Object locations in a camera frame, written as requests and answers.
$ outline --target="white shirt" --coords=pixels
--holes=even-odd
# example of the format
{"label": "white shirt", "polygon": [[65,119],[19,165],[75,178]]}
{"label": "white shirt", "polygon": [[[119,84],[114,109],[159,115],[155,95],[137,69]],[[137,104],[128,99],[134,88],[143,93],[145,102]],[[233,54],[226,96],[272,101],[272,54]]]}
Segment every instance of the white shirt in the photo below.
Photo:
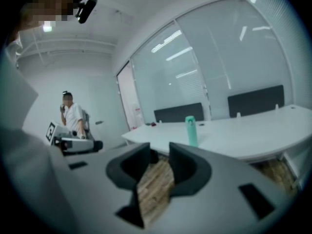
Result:
{"label": "white shirt", "polygon": [[83,119],[82,108],[74,103],[70,108],[65,107],[64,118],[66,120],[66,127],[70,131],[76,131],[79,133],[78,121]]}

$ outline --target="door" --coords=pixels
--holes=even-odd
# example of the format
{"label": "door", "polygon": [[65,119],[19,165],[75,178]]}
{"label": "door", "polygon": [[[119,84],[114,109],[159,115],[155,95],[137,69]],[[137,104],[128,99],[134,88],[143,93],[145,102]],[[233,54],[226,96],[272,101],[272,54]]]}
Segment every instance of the door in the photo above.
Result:
{"label": "door", "polygon": [[136,129],[143,125],[144,121],[130,63],[128,63],[117,75],[117,80],[129,129]]}
{"label": "door", "polygon": [[125,144],[121,135],[129,129],[115,80],[109,75],[89,77],[88,83],[92,105],[90,123],[100,135],[99,140],[103,141],[104,149],[109,150]]}

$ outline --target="wooden floor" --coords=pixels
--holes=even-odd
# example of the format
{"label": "wooden floor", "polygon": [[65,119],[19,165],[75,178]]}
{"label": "wooden floor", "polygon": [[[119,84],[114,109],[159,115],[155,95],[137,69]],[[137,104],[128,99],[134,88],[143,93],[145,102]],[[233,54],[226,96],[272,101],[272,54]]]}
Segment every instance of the wooden floor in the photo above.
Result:
{"label": "wooden floor", "polygon": [[[294,177],[285,161],[270,160],[251,166],[280,185],[286,193],[291,195],[297,193],[297,189],[293,190],[291,187]],[[169,193],[174,185],[174,176],[169,160],[165,156],[160,156],[157,164],[149,165],[137,186],[145,228],[148,228],[166,210],[169,205]]]}

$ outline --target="black rectangle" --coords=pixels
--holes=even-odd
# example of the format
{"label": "black rectangle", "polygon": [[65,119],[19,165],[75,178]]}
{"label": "black rectangle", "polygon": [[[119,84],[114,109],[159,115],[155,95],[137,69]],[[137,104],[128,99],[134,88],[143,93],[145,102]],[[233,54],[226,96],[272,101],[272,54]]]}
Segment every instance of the black rectangle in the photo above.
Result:
{"label": "black rectangle", "polygon": [[259,219],[263,219],[274,210],[273,205],[266,200],[253,184],[242,185],[239,189]]}
{"label": "black rectangle", "polygon": [[48,139],[49,142],[51,142],[51,138],[52,138],[54,130],[55,130],[55,125],[51,122],[48,128],[47,134],[45,135],[45,137]]}
{"label": "black rectangle", "polygon": [[274,110],[276,104],[278,107],[285,105],[284,87],[283,85],[278,85],[229,96],[228,103],[231,118],[236,117],[237,113],[240,113],[241,116],[247,116]]}
{"label": "black rectangle", "polygon": [[155,110],[154,113],[157,122],[184,122],[187,116],[194,116],[197,121],[204,120],[201,103]]}
{"label": "black rectangle", "polygon": [[80,161],[80,162],[77,162],[77,163],[69,164],[68,166],[69,166],[69,168],[71,170],[73,170],[73,169],[78,169],[80,167],[87,166],[87,165],[88,164],[86,162]]}

